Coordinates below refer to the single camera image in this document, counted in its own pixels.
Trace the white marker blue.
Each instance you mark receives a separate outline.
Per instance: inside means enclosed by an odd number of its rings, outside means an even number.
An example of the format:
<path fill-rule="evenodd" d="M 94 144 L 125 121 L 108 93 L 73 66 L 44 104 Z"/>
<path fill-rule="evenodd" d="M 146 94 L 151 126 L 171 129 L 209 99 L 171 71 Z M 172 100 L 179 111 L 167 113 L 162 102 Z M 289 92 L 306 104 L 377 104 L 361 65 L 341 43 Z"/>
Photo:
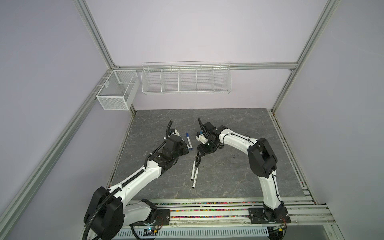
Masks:
<path fill-rule="evenodd" d="M 190 150 L 193 150 L 192 142 L 191 142 L 191 139 L 190 139 L 190 136 L 189 136 L 188 133 L 186 133 L 186 137 L 187 137 L 187 140 L 188 140 L 188 146 L 189 146 L 189 149 L 190 149 Z"/>

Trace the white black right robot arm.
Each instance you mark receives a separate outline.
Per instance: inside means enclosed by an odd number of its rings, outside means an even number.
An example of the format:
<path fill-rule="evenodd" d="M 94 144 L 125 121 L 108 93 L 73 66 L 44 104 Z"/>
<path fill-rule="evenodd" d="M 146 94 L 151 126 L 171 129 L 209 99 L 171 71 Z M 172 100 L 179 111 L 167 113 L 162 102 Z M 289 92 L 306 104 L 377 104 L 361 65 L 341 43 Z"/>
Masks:
<path fill-rule="evenodd" d="M 196 160 L 193 164 L 191 180 L 196 182 L 202 157 L 215 153 L 218 149 L 231 146 L 248 156 L 251 171 L 258 177 L 263 193 L 263 210 L 256 213 L 250 210 L 251 220 L 257 219 L 268 223 L 291 222 L 288 210 L 281 199 L 277 185 L 278 159 L 265 138 L 253 139 L 238 134 L 226 126 L 214 127 L 210 122 L 205 124 L 198 119 L 201 130 L 196 139 L 200 142 Z"/>

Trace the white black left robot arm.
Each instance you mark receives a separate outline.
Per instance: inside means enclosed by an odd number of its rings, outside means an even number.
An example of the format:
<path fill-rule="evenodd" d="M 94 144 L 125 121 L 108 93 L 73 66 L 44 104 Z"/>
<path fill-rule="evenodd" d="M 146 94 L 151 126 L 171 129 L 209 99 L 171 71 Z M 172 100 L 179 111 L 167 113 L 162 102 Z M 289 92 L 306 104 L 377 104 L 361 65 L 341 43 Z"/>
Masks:
<path fill-rule="evenodd" d="M 179 157 L 188 154 L 186 142 L 172 123 L 170 120 L 164 141 L 146 156 L 142 167 L 116 185 L 95 190 L 84 217 L 84 240 L 90 231 L 96 234 L 96 240 L 111 240 L 124 226 L 136 222 L 151 224 L 156 220 L 157 207 L 151 201 L 144 199 L 133 205 L 129 202 L 175 165 Z"/>

